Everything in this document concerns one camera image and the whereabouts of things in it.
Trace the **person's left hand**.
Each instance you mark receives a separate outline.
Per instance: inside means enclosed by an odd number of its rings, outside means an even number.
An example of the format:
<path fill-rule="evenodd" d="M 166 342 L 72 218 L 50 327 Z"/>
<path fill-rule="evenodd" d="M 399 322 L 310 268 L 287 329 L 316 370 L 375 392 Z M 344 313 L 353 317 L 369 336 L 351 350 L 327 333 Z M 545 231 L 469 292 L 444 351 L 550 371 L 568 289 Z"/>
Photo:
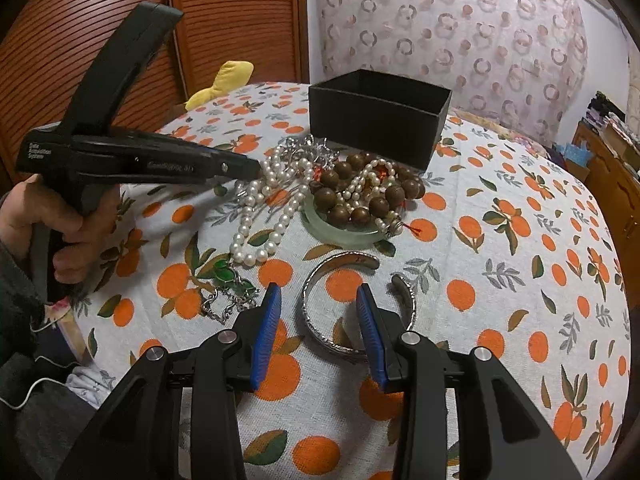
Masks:
<path fill-rule="evenodd" d="M 52 257 L 54 277 L 62 284 L 79 284 L 103 252 L 119 200 L 114 185 L 103 193 L 98 208 L 83 217 L 34 174 L 15 185 L 1 205 L 1 243 L 21 262 L 28 256 L 35 226 L 61 233 L 66 246 Z"/>

